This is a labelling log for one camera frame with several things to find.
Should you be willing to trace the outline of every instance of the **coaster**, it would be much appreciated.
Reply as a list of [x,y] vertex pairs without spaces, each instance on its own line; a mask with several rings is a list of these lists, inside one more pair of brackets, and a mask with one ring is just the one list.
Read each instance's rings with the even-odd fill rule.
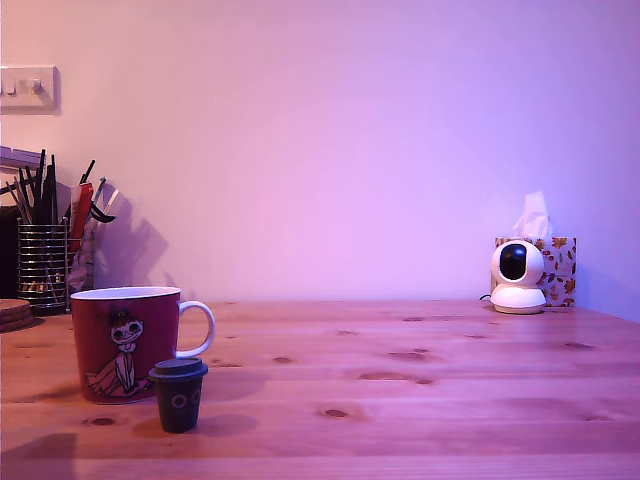
[[13,298],[0,299],[0,322],[5,318],[14,317],[17,314],[29,312],[31,305],[26,300],[17,300]]
[[14,319],[14,320],[12,320],[10,322],[3,321],[2,323],[0,323],[0,333],[8,332],[8,331],[11,331],[11,330],[18,330],[20,328],[27,327],[27,326],[31,325],[33,320],[34,319],[33,319],[33,315],[31,315],[31,312],[27,312],[21,318],[16,317],[16,319]]

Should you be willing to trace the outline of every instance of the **light switch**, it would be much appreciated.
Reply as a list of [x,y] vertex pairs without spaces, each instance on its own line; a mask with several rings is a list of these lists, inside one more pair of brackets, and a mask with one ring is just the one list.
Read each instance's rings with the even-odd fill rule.
[[55,113],[57,104],[54,66],[2,67],[2,113]]
[[16,94],[16,82],[13,80],[7,80],[6,82],[2,82],[2,89],[4,93],[7,95],[15,95]]
[[31,79],[31,91],[38,95],[42,91],[42,82],[39,78]]

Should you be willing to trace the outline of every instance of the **white security camera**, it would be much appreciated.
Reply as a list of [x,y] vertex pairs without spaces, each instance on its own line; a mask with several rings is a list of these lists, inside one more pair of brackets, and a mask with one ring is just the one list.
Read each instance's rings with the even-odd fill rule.
[[500,245],[491,258],[491,273],[498,286],[491,303],[498,312],[539,313],[547,303],[538,280],[542,277],[544,259],[529,242],[512,240]]

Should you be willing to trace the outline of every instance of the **metal pen holder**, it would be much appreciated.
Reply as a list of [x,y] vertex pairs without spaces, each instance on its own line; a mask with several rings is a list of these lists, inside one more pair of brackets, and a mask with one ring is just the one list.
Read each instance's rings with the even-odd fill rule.
[[69,312],[71,245],[66,219],[60,225],[18,223],[18,295],[42,310]]

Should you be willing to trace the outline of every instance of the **red mug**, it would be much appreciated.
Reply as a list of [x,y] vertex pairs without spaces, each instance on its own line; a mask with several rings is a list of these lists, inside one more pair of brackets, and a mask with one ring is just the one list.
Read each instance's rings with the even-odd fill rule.
[[[191,307],[204,311],[203,344],[179,352],[178,322]],[[216,323],[200,302],[180,303],[174,287],[123,287],[71,295],[80,390],[93,403],[132,403],[155,394],[147,378],[156,363],[199,355],[213,341]]]

